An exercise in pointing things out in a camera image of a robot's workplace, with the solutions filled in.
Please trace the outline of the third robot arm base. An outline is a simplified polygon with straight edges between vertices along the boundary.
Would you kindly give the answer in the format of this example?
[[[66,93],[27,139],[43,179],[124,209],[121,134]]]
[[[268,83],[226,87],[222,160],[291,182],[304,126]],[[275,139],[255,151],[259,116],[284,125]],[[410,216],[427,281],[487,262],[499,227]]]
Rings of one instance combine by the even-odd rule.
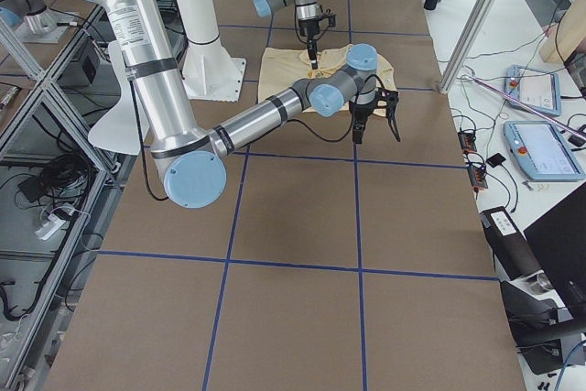
[[[28,43],[57,44],[65,31],[44,0],[1,0],[1,18]]]

